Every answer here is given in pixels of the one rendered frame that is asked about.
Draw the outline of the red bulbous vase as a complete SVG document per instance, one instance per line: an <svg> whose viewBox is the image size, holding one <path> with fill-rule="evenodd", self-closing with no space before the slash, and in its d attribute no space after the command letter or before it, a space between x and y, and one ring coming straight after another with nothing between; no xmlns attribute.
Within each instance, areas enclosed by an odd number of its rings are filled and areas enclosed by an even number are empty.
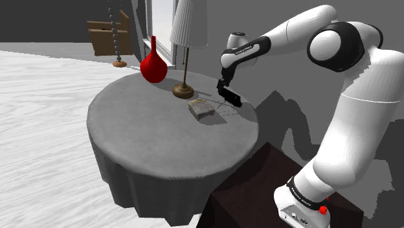
<svg viewBox="0 0 404 228"><path fill-rule="evenodd" d="M140 63L140 71L143 77L150 83L162 82L168 72L166 62L158 55L156 37L151 36L151 51Z"/></svg>

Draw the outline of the beige rectangular block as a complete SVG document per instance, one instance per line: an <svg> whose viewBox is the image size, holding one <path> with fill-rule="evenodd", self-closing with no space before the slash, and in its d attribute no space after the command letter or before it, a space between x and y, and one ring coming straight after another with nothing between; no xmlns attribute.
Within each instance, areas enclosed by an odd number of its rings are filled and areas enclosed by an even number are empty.
<svg viewBox="0 0 404 228"><path fill-rule="evenodd" d="M200 98L190 101L188 108L196 120L200 120L215 113L215 109L206 100Z"/></svg>

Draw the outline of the floor lamp with beaded pole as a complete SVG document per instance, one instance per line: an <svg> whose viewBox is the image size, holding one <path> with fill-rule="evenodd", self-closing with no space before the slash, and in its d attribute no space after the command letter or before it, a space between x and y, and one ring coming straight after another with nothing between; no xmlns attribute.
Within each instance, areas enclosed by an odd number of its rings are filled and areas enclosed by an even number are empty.
<svg viewBox="0 0 404 228"><path fill-rule="evenodd" d="M109 19L111 25L111 31L113 34L113 43L114 43L114 50L115 55L117 56L117 60L113 62L114 67L126 67L127 63L122 61L121 54L120 54L120 47L119 47L119 40L118 40L118 29L117 23L115 22L114 17L114 2L113 0L107 0L108 3L108 12L109 12Z"/></svg>

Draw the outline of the round table with grey cloth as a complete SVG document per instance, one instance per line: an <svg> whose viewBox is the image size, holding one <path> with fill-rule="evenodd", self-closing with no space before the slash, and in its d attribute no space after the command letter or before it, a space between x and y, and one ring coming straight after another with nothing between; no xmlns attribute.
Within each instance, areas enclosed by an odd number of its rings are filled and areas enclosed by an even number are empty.
<svg viewBox="0 0 404 228"><path fill-rule="evenodd" d="M192 98L172 89L184 72L168 71L157 84L140 73L107 85L89 105L87 130L102 179L114 202L141 218L188 225L203 211L210 193L252 154L258 120L248 101L225 102L217 80L187 73ZM213 115L200 120L188 103L206 100Z"/></svg>

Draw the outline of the table lamp with white shade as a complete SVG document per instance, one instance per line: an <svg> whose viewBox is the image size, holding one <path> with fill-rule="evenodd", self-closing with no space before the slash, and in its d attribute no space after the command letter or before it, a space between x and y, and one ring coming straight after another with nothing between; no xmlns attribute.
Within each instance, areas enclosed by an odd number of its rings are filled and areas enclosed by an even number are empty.
<svg viewBox="0 0 404 228"><path fill-rule="evenodd" d="M188 59L190 48L204 48L208 45L207 2L208 0L179 0L177 4L170 41L185 48L183 82L172 89L177 98L194 96L194 89L186 83Z"/></svg>

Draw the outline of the window with white frame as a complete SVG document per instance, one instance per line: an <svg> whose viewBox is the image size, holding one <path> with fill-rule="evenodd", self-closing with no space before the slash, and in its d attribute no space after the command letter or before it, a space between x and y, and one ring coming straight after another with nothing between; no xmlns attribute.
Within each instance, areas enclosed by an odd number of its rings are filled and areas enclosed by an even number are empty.
<svg viewBox="0 0 404 228"><path fill-rule="evenodd" d="M175 69L177 45L170 41L178 0L145 0L147 36L144 44L152 49L151 36L156 37L156 51L169 69Z"/></svg>

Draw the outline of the dark robot stand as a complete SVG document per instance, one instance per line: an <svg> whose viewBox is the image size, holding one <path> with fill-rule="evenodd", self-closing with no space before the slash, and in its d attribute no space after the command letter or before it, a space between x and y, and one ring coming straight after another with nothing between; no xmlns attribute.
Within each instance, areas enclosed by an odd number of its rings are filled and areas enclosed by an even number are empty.
<svg viewBox="0 0 404 228"><path fill-rule="evenodd" d="M273 192L302 167L268 142L209 196L196 228L292 228Z"/></svg>

